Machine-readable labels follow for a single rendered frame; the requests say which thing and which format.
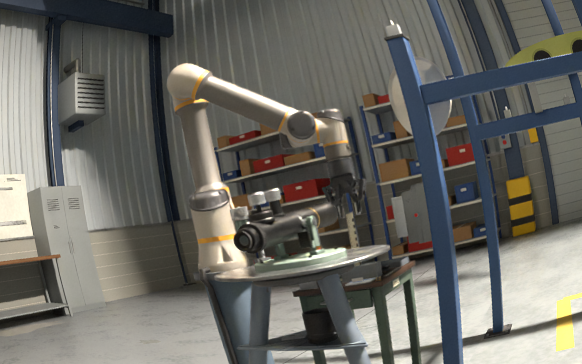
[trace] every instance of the green base plate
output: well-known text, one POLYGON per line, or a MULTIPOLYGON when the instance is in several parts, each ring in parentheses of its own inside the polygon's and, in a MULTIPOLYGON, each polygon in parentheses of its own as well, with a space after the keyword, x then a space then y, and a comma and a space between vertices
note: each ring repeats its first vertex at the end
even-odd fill
POLYGON ((284 269, 307 267, 314 264, 331 262, 334 260, 347 258, 347 249, 321 249, 317 254, 311 253, 297 254, 284 259, 271 259, 264 263, 255 264, 256 273, 279 271, 284 269))

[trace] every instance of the blue object on workbench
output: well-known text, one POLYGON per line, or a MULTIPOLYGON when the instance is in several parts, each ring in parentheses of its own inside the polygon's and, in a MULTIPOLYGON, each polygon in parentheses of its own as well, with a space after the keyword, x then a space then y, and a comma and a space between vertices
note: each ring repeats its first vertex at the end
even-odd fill
POLYGON ((482 225, 478 225, 476 226, 475 229, 473 229, 473 237, 477 238, 478 236, 486 236, 487 235, 487 228, 484 226, 484 224, 482 225))
POLYGON ((475 182, 463 183, 455 186, 455 202, 464 203, 478 198, 478 184, 475 182))
POLYGON ((392 133, 392 132, 387 132, 387 133, 383 133, 383 134, 379 134, 379 135, 373 135, 372 136, 372 144, 384 143, 384 142, 387 142, 388 140, 392 140, 395 138, 396 138, 396 135, 395 135, 395 133, 392 133))
POLYGON ((325 156, 325 148, 320 144, 314 144, 314 158, 321 158, 325 156))
POLYGON ((237 177, 241 177, 241 171, 239 169, 235 171, 226 172, 223 174, 224 181, 229 181, 231 179, 235 179, 237 177))
POLYGON ((420 167, 421 165, 419 164, 419 161, 408 162, 408 164, 410 165, 410 175, 411 176, 421 174, 421 167, 420 167))

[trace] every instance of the yellow curved panel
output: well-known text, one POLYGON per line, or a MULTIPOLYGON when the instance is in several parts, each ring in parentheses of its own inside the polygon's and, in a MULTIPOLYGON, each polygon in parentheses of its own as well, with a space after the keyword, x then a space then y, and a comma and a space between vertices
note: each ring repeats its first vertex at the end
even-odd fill
POLYGON ((572 43, 578 39, 582 39, 582 31, 559 35, 554 38, 546 39, 536 44, 532 44, 512 57, 512 59, 507 62, 505 67, 533 62, 534 55, 538 51, 546 51, 552 57, 570 54, 572 53, 572 43))

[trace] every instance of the brown box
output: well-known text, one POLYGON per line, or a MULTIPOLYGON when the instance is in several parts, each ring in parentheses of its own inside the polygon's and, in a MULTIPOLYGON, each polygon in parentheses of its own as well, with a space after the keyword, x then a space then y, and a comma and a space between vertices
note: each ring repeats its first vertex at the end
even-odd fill
POLYGON ((379 103, 379 95, 377 94, 367 94, 363 95, 363 106, 370 107, 379 103))
POLYGON ((402 243, 392 247, 392 256, 408 253, 408 243, 402 243))
POLYGON ((397 120, 394 123, 392 123, 392 125, 394 125, 395 127, 395 138, 396 139, 401 139, 401 138, 405 138, 410 136, 410 133, 408 133, 408 131, 406 129, 404 129, 403 126, 401 126, 401 123, 397 120))
POLYGON ((230 135, 224 135, 222 137, 217 138, 217 145, 218 148, 225 148, 227 146, 230 145, 230 138, 232 138, 230 135))
POLYGON ((242 171, 242 176, 253 174, 253 162, 255 162, 255 159, 242 159, 239 161, 239 170, 242 171))
POLYGON ((235 205, 235 207, 246 206, 250 210, 248 195, 233 196, 233 205, 235 205))
POLYGON ((324 228, 320 228, 318 229, 319 233, 326 233, 328 231, 333 231, 333 230, 338 230, 340 229, 340 224, 338 223, 338 221, 336 221, 335 223, 329 225, 329 226, 325 226, 324 228))
POLYGON ((277 130, 275 130, 273 128, 269 128, 268 126, 266 126, 264 124, 260 124, 260 131, 262 132, 262 135, 266 135, 266 134, 275 133, 277 130))
POLYGON ((459 243, 464 240, 473 238, 473 229, 475 229, 475 222, 468 222, 466 224, 453 226, 453 241, 459 243))
POLYGON ((410 176, 410 165, 408 164, 410 162, 412 162, 412 159, 398 159, 396 161, 379 164, 381 182, 410 176))
POLYGON ((304 153, 290 155, 288 157, 284 157, 284 165, 290 166, 292 164, 308 161, 310 159, 313 159, 314 156, 315 155, 313 152, 304 152, 304 153))
POLYGON ((450 128, 452 126, 462 125, 462 124, 466 124, 466 118, 464 117, 464 115, 449 118, 449 120, 446 122, 446 127, 450 128))

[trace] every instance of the green metal table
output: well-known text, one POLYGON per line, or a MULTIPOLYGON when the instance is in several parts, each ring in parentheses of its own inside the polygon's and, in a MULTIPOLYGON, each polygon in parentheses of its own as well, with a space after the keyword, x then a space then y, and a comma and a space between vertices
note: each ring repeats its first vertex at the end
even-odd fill
MULTIPOLYGON (((380 280, 344 287, 352 310, 374 307, 379 331, 379 342, 381 344, 381 357, 383 358, 384 364, 394 363, 386 295, 401 285, 404 287, 404 295, 406 298, 412 362, 413 364, 421 364, 419 331, 417 329, 417 308, 415 305, 415 285, 412 279, 412 268, 414 266, 415 262, 412 261, 401 268, 385 274, 380 280)), ((300 297, 303 312, 325 307, 325 301, 319 289, 295 291, 293 292, 293 296, 300 297)), ((313 351, 313 356, 316 364, 327 363, 324 351, 313 351)))

